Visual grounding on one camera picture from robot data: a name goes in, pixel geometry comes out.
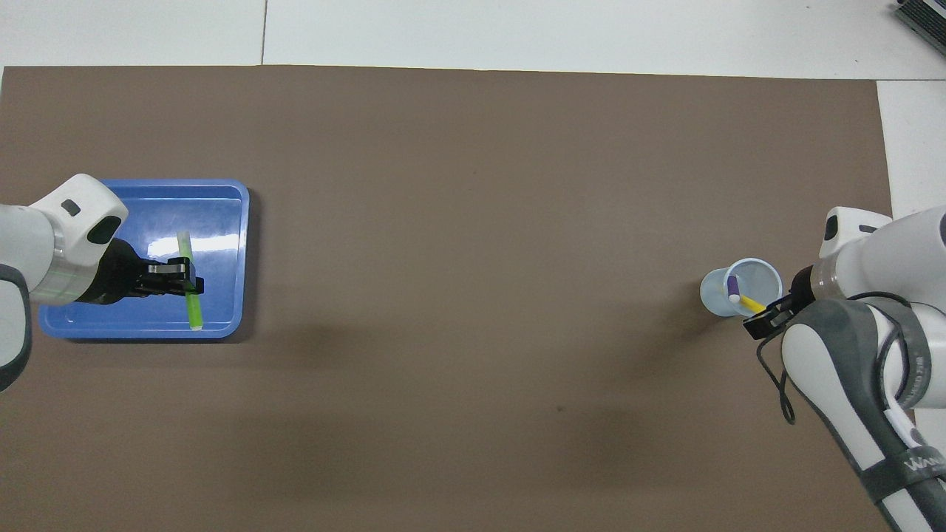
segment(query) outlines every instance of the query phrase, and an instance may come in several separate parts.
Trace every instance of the green straw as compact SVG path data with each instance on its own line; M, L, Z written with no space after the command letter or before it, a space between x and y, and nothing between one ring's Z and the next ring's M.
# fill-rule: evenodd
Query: green straw
M181 257L187 257L191 263L194 262L194 254L190 249L190 231L181 231L178 233L178 250ZM187 302L187 321L190 323L191 330L203 329L203 313L201 313L201 297L195 293L184 295Z

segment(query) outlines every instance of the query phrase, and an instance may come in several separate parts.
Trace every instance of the blue tray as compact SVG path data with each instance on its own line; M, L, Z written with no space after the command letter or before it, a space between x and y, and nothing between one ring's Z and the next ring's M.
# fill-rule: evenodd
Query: blue tray
M112 305L40 306L43 332L73 339L218 339L243 317L250 193L232 179L102 180L125 205L115 234L138 256L166 261L178 253L178 231L190 231L194 265L203 277L203 330L191 330L184 298L126 297Z

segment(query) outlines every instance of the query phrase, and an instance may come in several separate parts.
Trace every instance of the black cable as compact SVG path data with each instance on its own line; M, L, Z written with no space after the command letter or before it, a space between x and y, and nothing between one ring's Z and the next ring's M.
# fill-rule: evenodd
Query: black cable
M903 299L902 297L900 297L899 295L896 295L895 293L890 293L890 292L864 292L864 293L858 293L857 295L852 295L848 299L850 301L857 301L858 299L864 299L866 297L883 297L884 299L893 299L894 301L896 301L897 303L900 303L901 305L907 307L908 309L913 309L913 305L911 305L909 301L907 301L906 299Z
M895 293L890 293L890 292L858 293L857 295L853 295L849 297L848 299L851 301L856 301L858 299L865 299L868 297L882 297L884 299L892 299L900 303L901 305L907 307L908 309L911 309L911 310L913 309L913 305L911 305L909 301L907 301L903 297L900 297L899 295L896 295ZM894 319L894 317L888 314L887 312L884 312L883 309L880 309L878 307L873 307L873 306L871 307L877 310L877 312L879 312L884 318L886 318L887 321L889 321L893 327L893 329L884 338L884 342L881 344L880 351L877 354L877 359L874 362L874 381L875 381L875 385L877 386L877 396L878 396L878 399L880 400L881 408L883 410L887 410L890 408L890 403L887 402L887 399L886 399L886 391L885 391L886 382L884 382L884 366L886 365L887 356L890 354L890 349L893 347L894 342L897 342L898 344L900 344L900 353L901 353L901 357L903 358L903 369L904 371L906 370L907 366L909 365L909 361L906 358L906 338L903 336L903 327L900 325L900 322ZM905 386L906 386L906 382L901 381L900 388L897 391L897 397L900 396L900 393L902 393L903 388Z
M785 421L789 425L795 424L795 408L792 406L792 401L788 399L788 394L785 393L785 388L788 385L788 371L784 368L781 370L781 379L775 376L775 373L772 371L772 368L769 367L769 364L765 361L765 358L762 356L762 349L766 344L775 340L779 337L786 327L780 327L775 330L772 334L769 334L765 340L762 340L759 343L759 346L756 347L756 358L759 359L759 364L762 365L762 369L765 370L765 373L768 374L769 379L772 380L772 383L775 384L777 390L779 390L779 405L781 407L781 414L785 417Z

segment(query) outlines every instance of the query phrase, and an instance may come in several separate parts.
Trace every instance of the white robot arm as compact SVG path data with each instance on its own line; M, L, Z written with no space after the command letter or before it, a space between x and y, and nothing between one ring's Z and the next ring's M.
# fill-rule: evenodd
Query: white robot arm
M895 222L838 207L826 226L820 260L745 326L784 331L787 376L891 528L946 532L946 459L905 412L946 407L946 205Z
M0 204L0 391L23 372L29 302L111 304L123 297L202 293L183 257L145 260L115 239L128 208L95 178L77 174L35 204Z

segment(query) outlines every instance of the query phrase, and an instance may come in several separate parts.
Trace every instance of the marker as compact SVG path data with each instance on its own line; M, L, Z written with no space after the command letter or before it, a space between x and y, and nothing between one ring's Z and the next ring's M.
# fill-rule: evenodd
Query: marker
M729 295L729 303L739 303L739 281L736 279L736 275L727 277L726 293Z
M187 257L194 262L194 255L190 249L190 232L181 231L178 233L178 250L181 257ZM201 312L201 297L195 293L186 293L184 301L187 303L187 321L191 330L203 329L203 312Z

